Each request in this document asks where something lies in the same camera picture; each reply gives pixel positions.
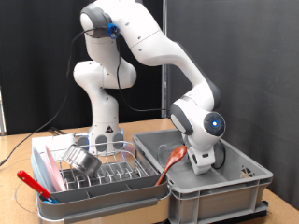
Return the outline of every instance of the sticker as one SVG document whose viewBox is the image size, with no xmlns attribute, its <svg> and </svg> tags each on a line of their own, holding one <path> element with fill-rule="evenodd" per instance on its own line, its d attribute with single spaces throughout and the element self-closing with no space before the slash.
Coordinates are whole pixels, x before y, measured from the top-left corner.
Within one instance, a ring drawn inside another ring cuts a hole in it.
<svg viewBox="0 0 299 224">
<path fill-rule="evenodd" d="M 105 133 L 113 133 L 112 128 L 110 127 L 110 125 L 107 127 Z"/>
</svg>

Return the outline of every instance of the red knife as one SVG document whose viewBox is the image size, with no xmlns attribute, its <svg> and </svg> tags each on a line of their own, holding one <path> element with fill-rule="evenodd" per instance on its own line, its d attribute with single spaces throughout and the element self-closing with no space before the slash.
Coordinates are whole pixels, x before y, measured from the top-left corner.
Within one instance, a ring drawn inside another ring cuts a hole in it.
<svg viewBox="0 0 299 224">
<path fill-rule="evenodd" d="M 17 173 L 17 176 L 18 176 L 19 179 L 21 179 L 23 182 L 25 182 L 32 189 L 36 190 L 37 193 L 39 193 L 41 196 L 43 196 L 49 202 L 51 202 L 51 203 L 59 203 L 53 196 L 50 195 L 50 193 L 46 189 L 44 189 L 42 186 L 40 186 L 40 184 L 38 184 L 26 172 L 19 171 Z"/>
</svg>

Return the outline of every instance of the black curtain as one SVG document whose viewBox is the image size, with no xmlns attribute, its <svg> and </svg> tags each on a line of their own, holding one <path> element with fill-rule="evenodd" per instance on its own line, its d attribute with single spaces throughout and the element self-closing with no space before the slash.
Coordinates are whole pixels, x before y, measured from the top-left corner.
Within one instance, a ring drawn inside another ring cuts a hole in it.
<svg viewBox="0 0 299 224">
<path fill-rule="evenodd" d="M 66 67 L 71 40 L 82 31 L 80 11 L 92 0 L 1 1 L 0 85 L 8 134 L 30 133 L 50 120 L 66 91 Z M 162 27 L 163 1 L 144 1 Z M 161 107 L 161 66 L 137 62 L 124 40 L 121 54 L 137 71 L 136 84 L 123 90 L 127 102 L 137 108 Z M 84 36 L 74 45 L 69 74 L 68 99 L 50 126 L 59 129 L 92 125 L 91 102 L 73 78 L 76 63 L 90 60 Z M 108 90 L 120 104 L 120 122 L 157 119 L 161 112 L 137 113 L 128 109 L 118 90 Z"/>
<path fill-rule="evenodd" d="M 171 0 L 168 35 L 220 88 L 223 138 L 274 174 L 299 209 L 299 1 Z M 191 87 L 169 67 L 168 104 Z"/>
</svg>

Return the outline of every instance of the gray plastic bin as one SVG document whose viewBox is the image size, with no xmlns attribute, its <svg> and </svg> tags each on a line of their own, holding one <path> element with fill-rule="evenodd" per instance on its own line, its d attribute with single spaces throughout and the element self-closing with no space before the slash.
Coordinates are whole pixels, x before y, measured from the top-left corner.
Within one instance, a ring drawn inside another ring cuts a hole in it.
<svg viewBox="0 0 299 224">
<path fill-rule="evenodd" d="M 133 141 L 139 152 L 161 173 L 164 158 L 183 143 L 178 130 L 135 133 Z M 226 148 L 226 162 L 219 169 L 195 175 L 188 158 L 175 164 L 167 173 L 173 191 L 170 203 L 171 223 L 211 223 L 240 217 L 267 209 L 263 190 L 273 174 L 260 164 L 221 140 Z M 221 144 L 215 146 L 221 163 Z"/>
</svg>

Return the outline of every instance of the black cable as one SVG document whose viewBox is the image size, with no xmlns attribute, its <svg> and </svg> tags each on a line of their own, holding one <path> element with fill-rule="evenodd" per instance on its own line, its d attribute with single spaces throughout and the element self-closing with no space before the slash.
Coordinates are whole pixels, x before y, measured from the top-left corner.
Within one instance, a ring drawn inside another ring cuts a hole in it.
<svg viewBox="0 0 299 224">
<path fill-rule="evenodd" d="M 166 111 L 170 111 L 169 109 L 144 109 L 144 110 L 140 110 L 140 109 L 135 109 L 133 107 L 131 107 L 127 102 L 126 100 L 124 99 L 123 95 L 122 95 L 122 92 L 121 92 L 121 84 L 120 84 L 120 75 L 119 75 L 119 71 L 120 71 L 120 67 L 121 67 L 121 48 L 120 48 L 120 40 L 119 40 L 119 37 L 117 36 L 117 39 L 116 39 L 116 43 L 117 43 L 117 48 L 118 48 L 118 52 L 119 52 L 119 66 L 118 66 L 118 70 L 117 70 L 117 78 L 118 78 L 118 84 L 119 84 L 119 91 L 120 91 L 120 94 L 121 94 L 121 98 L 122 100 L 124 101 L 124 103 L 132 110 L 134 111 L 137 111 L 137 112 L 149 112 L 149 111 L 161 111 L 161 110 L 166 110 Z"/>
<path fill-rule="evenodd" d="M 223 161 L 222 161 L 222 164 L 220 167 L 215 167 L 215 163 L 212 164 L 212 167 L 215 169 L 215 170 L 219 170 L 224 164 L 225 164 L 225 160 L 226 160 L 226 149 L 225 149 L 225 146 L 224 144 L 221 142 L 221 140 L 219 140 L 219 142 L 221 143 L 222 145 L 222 149 L 223 149 Z"/>
<path fill-rule="evenodd" d="M 79 33 L 78 35 L 76 35 L 76 37 L 72 40 L 71 42 L 71 47 L 70 47 L 70 51 L 69 51 L 69 58 L 68 58 L 68 64 L 67 64 L 67 70 L 66 70 L 66 93 L 65 93 L 65 96 L 64 96 L 64 100 L 63 100 L 63 103 L 61 105 L 61 107 L 59 108 L 59 110 L 57 111 L 57 113 L 54 115 L 54 117 L 49 120 L 47 123 L 45 123 L 43 126 L 41 126 L 40 128 L 38 128 L 37 130 L 35 130 L 34 132 L 30 133 L 27 137 L 25 137 L 23 140 L 21 140 L 19 142 L 18 145 L 16 145 L 12 150 L 11 152 L 9 153 L 9 155 L 7 156 L 6 159 L 3 159 L 1 162 L 0 162 L 0 166 L 2 166 L 4 163 L 6 163 L 6 161 L 9 159 L 9 157 L 11 156 L 11 154 L 16 150 L 16 148 L 22 144 L 24 141 L 26 141 L 29 137 L 31 137 L 32 135 L 34 135 L 35 133 L 39 132 L 40 130 L 42 130 L 43 128 L 45 128 L 48 124 L 50 124 L 54 119 L 56 119 L 56 117 L 58 116 L 58 114 L 62 111 L 63 107 L 64 107 L 64 104 L 66 102 L 66 99 L 67 99 L 67 94 L 68 94 L 68 76 L 69 76 L 69 68 L 70 68 L 70 63 L 71 63 L 71 58 L 72 58 L 72 49 L 73 49 L 73 44 L 75 43 L 75 41 L 81 37 L 83 34 L 85 34 L 86 32 L 90 32 L 92 30 L 95 30 L 95 29 L 100 29 L 100 28 L 106 28 L 105 27 L 99 27 L 99 28 L 92 28 L 92 29 L 89 29 L 89 30 L 86 30 L 86 31 L 82 31 L 81 33 Z"/>
<path fill-rule="evenodd" d="M 51 127 L 52 130 L 54 130 L 55 132 L 58 132 L 60 134 L 66 134 L 65 132 L 59 130 L 58 128 L 55 128 L 55 127 Z"/>
<path fill-rule="evenodd" d="M 19 189 L 19 187 L 20 187 L 20 185 L 22 184 L 23 182 L 21 182 L 20 184 L 19 184 L 19 186 L 16 188 L 16 190 L 15 190 L 15 199 L 16 199 L 16 202 L 17 202 L 17 204 L 19 205 L 19 207 L 21 207 L 22 209 L 24 209 L 25 211 L 27 211 L 27 212 L 29 212 L 29 213 L 32 213 L 32 214 L 36 214 L 36 212 L 32 212 L 32 211 L 29 211 L 27 208 L 24 208 L 20 203 L 19 203 L 19 201 L 18 201 L 18 198 L 17 198 L 17 191 L 18 191 L 18 189 Z"/>
</svg>

